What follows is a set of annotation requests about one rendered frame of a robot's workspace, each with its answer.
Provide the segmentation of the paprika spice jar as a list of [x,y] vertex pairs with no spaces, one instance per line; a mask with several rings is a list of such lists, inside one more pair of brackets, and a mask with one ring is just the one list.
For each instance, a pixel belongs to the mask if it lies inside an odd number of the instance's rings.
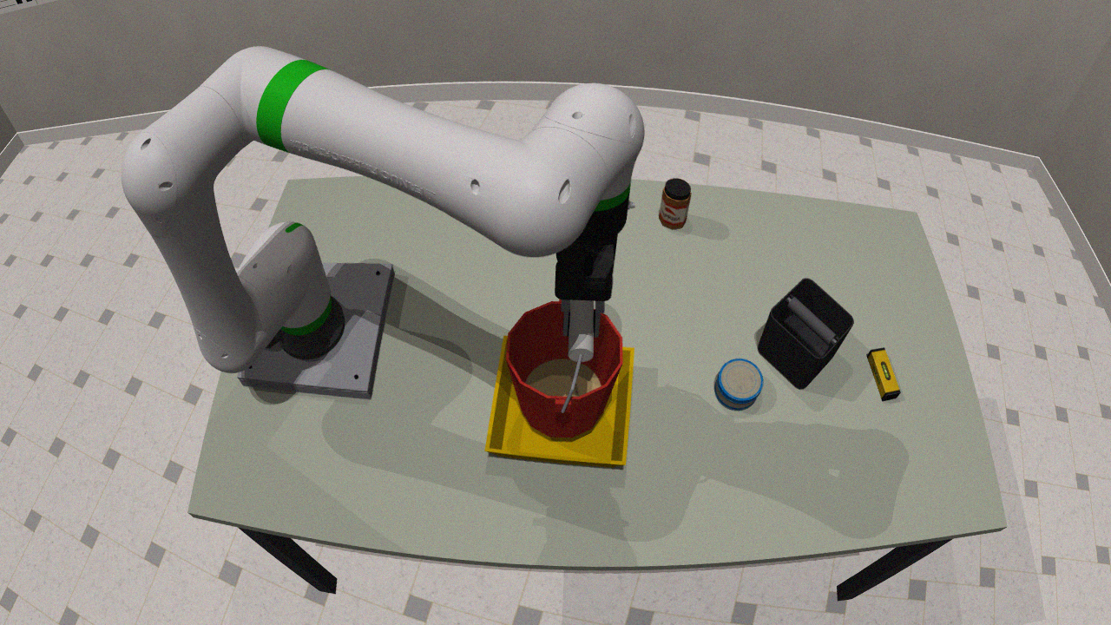
[[691,188],[689,183],[678,178],[665,182],[661,196],[659,219],[667,228],[683,228],[689,213]]

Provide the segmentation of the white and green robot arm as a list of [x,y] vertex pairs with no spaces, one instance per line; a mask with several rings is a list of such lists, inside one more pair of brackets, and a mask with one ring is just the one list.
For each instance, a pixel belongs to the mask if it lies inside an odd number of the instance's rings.
[[507,252],[544,258],[573,244],[594,211],[625,201],[644,122],[621,90],[584,83],[516,140],[278,49],[240,50],[142,130],[122,162],[123,193],[174,276],[200,352],[226,373],[277,343],[294,359],[320,359],[346,329],[302,224],[268,228],[236,272],[214,181],[253,140],[372,178]]

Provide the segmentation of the yellow square tray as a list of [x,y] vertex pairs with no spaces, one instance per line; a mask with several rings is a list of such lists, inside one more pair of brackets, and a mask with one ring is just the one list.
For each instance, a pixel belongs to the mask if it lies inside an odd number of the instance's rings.
[[549,437],[530,426],[517,401],[516,385],[506,363],[507,337],[503,335],[503,350],[497,366],[496,397],[490,412],[486,451],[497,457],[569,465],[611,468],[625,465],[634,347],[622,347],[621,371],[594,429],[575,437]]

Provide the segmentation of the yellow pocket level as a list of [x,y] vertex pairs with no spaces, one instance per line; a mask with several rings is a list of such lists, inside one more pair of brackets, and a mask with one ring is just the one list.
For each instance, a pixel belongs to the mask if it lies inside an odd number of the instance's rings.
[[882,401],[899,397],[901,391],[897,384],[890,360],[885,356],[885,347],[872,349],[865,357],[871,365],[878,394],[880,394]]

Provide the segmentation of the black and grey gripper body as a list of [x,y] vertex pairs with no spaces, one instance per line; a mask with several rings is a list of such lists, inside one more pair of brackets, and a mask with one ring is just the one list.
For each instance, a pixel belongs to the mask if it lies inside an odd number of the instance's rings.
[[635,203],[627,196],[615,208],[594,211],[581,236],[556,253],[556,298],[593,301],[607,301],[611,298],[614,288],[615,236],[625,226],[629,208],[635,208]]

